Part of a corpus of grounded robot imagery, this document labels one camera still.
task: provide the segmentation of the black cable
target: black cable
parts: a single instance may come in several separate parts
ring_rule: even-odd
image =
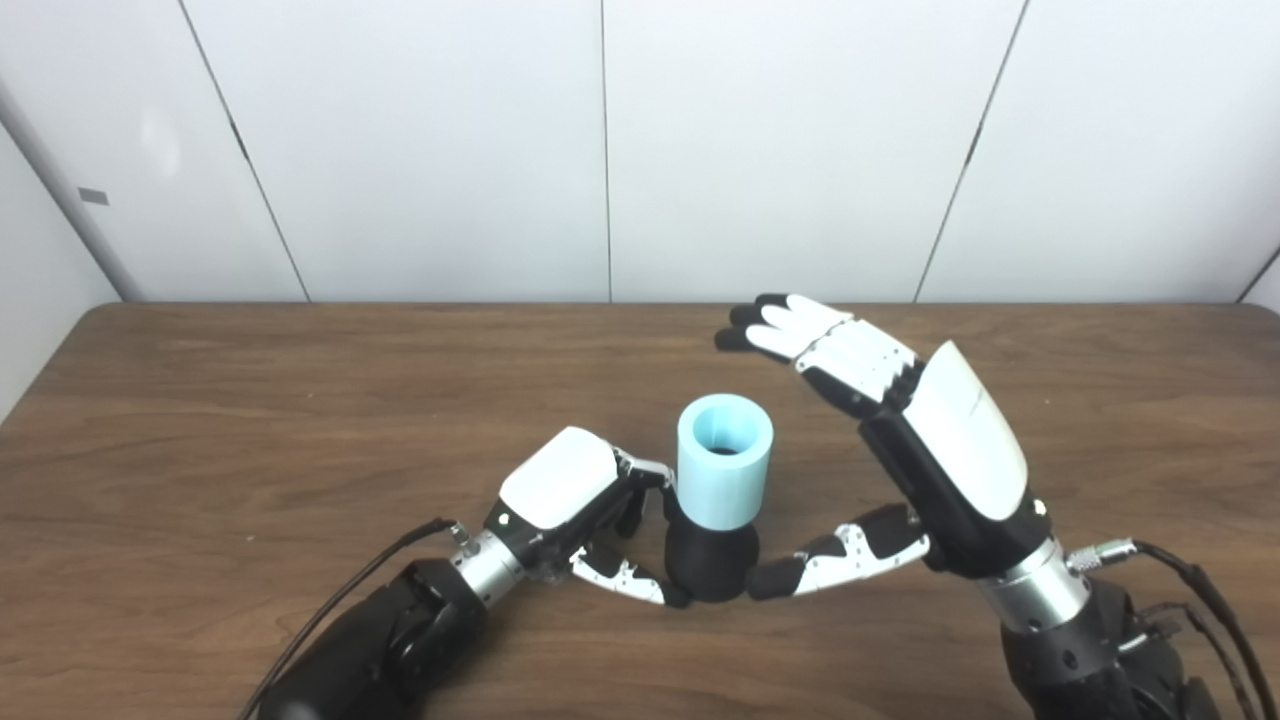
[[[456,524],[457,523],[454,520],[445,520],[443,518],[436,518],[435,520],[431,520],[425,525],[419,525],[417,528],[413,528],[412,530],[401,536],[401,538],[393,542],[392,544],[387,546],[387,550],[379,552],[372,560],[369,561],[367,565],[365,565],[358,573],[352,575],[349,580],[347,580],[340,588],[338,588],[338,592],[333,593],[333,596],[330,596],[329,600],[326,600],[324,605],[320,606],[320,610],[316,610],[315,615],[312,615],[311,619],[307,620],[307,624],[302,625],[302,629],[298,630],[298,634],[293,635],[293,639],[289,641],[288,647],[284,648],[284,652],[280,653],[280,657],[275,659],[275,662],[271,665],[271,669],[266,671],[266,675],[262,678],[262,682],[259,683],[257,688],[253,689],[253,694],[248,696],[248,702],[244,703],[244,708],[241,710],[239,715],[236,716],[236,720],[248,720],[248,717],[253,715],[253,711],[257,708],[259,703],[262,702],[262,694],[266,693],[266,689],[270,688],[271,684],[275,683],[275,680],[280,676],[280,673],[284,670],[284,666],[288,665],[289,660],[292,660],[293,656],[298,652],[298,648],[302,647],[302,643],[306,642],[307,637],[310,637],[311,633],[315,632],[316,625],[319,625],[320,621],[324,620],[325,616],[329,615],[329,612],[332,612],[333,609],[337,607],[339,602],[342,602],[342,598],[347,597],[347,594],[351,593],[351,591],[356,589],[356,585],[365,582],[365,579],[367,579],[369,575],[372,575],[375,570],[381,568],[384,562],[390,560],[392,556],[399,552],[401,550],[404,550],[406,547],[413,544],[415,542],[428,536],[434,536],[435,533],[448,529]]]
[[[1258,662],[1258,656],[1253,652],[1249,638],[1244,637],[1244,630],[1235,618],[1235,611],[1231,610],[1231,606],[1222,597],[1222,593],[1217,591],[1217,587],[1213,585],[1213,582],[1208,579],[1208,573],[1199,565],[1189,564],[1172,552],[1155,544],[1142,541],[1133,541],[1133,544],[1138,548],[1138,552],[1172,568],[1183,582],[1187,583],[1187,587],[1192,588],[1196,597],[1201,598],[1201,602],[1208,607],[1213,618],[1222,624],[1226,634],[1231,637],[1231,642],[1235,644],[1235,651],[1240,653],[1244,669],[1249,674],[1249,682],[1253,683],[1253,692],[1258,696],[1258,703],[1262,706],[1262,716],[1266,720],[1280,720],[1276,716],[1276,701],[1271,696],[1267,676],[1262,673],[1262,664]]]
[[[1192,624],[1192,628],[1204,635],[1208,644],[1213,647],[1213,652],[1217,653],[1219,662],[1222,664],[1222,669],[1226,671],[1226,679],[1231,682],[1231,689],[1235,692],[1235,702],[1240,705],[1240,714],[1244,715],[1244,720],[1257,720],[1258,711],[1253,707],[1253,698],[1249,697],[1249,691],[1244,687],[1244,679],[1240,678],[1240,669],[1235,666],[1235,661],[1231,660],[1231,655],[1226,652],[1226,646],[1222,644],[1217,633],[1215,633],[1213,628],[1204,621],[1204,616],[1201,615],[1198,610],[1185,602],[1161,602],[1143,610],[1142,614],[1144,618],[1149,618],[1152,614],[1165,612],[1169,610],[1181,611],[1187,615],[1187,620]]]

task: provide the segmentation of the light blue cup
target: light blue cup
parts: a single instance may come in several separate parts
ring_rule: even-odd
[[[773,423],[740,395],[691,402],[676,425],[676,497],[694,523],[733,530],[755,519],[773,447]]]

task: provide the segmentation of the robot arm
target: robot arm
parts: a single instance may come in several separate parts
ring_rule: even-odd
[[[520,580],[573,574],[636,600],[685,607],[680,588],[594,539],[635,533],[669,468],[564,428],[503,482],[484,529],[451,529],[458,551],[419,560],[325,629],[262,696],[261,720],[411,716],[476,643],[489,609]]]
[[[1128,593],[1087,578],[1088,553],[1068,561],[1043,502],[1028,489],[1018,441],[955,343],[925,363],[865,320],[796,295],[763,295],[733,309],[730,320],[717,347],[791,364],[827,402],[860,420],[859,434],[923,534],[916,543],[900,541],[895,547],[905,550],[888,557],[906,560],[927,548],[932,569],[975,582],[1001,620],[1010,678],[1037,720],[1219,717],[1203,683],[1184,680],[1167,635],[1134,610]],[[900,512],[913,528],[915,518]],[[865,518],[841,528],[873,537]],[[847,548],[847,533],[836,538]],[[774,583],[782,592],[753,596],[795,594],[891,569],[874,547],[877,564],[850,568],[845,550],[838,579],[823,582],[826,548],[836,543],[819,538],[763,568],[773,578],[790,571],[790,579]],[[1125,552],[1097,556],[1093,565],[1101,566]]]

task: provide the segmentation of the white wall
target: white wall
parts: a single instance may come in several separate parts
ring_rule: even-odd
[[[0,421],[81,315],[118,299],[0,127]]]
[[[1280,263],[1272,263],[1267,272],[1258,278],[1258,282],[1244,297],[1245,302],[1261,305],[1274,313],[1280,313]]]
[[[1280,4],[1033,0],[922,301],[1235,301],[1280,243]]]
[[[187,0],[315,300],[607,300],[599,0]]]
[[[0,119],[129,297],[1234,300],[1280,5],[1025,6],[187,0],[215,85],[177,0],[9,0]]]
[[[303,299],[177,0],[5,0],[0,82],[137,299]]]
[[[910,301],[1021,0],[605,0],[616,300]]]

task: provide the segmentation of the cylindrical cup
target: cylindrical cup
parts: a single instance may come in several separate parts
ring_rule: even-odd
[[[678,507],[667,512],[667,574],[695,600],[731,600],[759,561],[751,520],[764,496],[773,423],[745,397],[709,395],[681,413],[676,434]]]

